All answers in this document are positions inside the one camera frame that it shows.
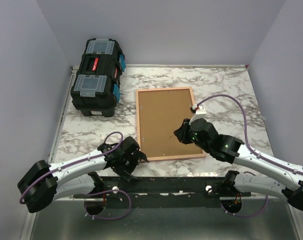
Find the pink picture frame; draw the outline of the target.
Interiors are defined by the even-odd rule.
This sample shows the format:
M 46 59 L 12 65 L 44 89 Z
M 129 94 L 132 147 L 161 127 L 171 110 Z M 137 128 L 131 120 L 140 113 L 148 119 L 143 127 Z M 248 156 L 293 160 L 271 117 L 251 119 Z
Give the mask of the pink picture frame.
M 193 144 L 182 144 L 174 135 L 184 119 L 190 119 L 195 104 L 190 86 L 137 89 L 136 129 L 140 150 L 148 161 L 205 158 L 206 153 Z

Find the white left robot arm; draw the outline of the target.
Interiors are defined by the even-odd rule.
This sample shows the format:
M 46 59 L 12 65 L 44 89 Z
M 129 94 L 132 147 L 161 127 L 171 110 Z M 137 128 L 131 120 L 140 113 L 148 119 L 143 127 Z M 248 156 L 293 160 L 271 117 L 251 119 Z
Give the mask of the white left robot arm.
M 103 142 L 90 153 L 65 162 L 49 164 L 40 160 L 18 182 L 19 202 L 30 213 L 36 213 L 64 197 L 96 198 L 104 190 L 99 171 L 110 168 L 129 182 L 136 179 L 132 172 L 142 161 L 147 162 L 147 156 L 131 136 L 118 143 Z

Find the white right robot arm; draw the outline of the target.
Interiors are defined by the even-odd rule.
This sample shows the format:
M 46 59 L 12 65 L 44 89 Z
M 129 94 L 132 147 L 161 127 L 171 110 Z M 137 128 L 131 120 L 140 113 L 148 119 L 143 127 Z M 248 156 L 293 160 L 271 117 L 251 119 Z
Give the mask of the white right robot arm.
M 256 192 L 286 199 L 289 205 L 303 211 L 303 166 L 291 164 L 267 154 L 250 151 L 245 143 L 231 135 L 219 134 L 214 125 L 203 118 L 183 120 L 173 134 L 182 144 L 195 144 L 214 159 L 250 168 L 264 175 L 240 179 L 240 174 L 221 184 L 222 192 L 233 196 L 240 192 Z

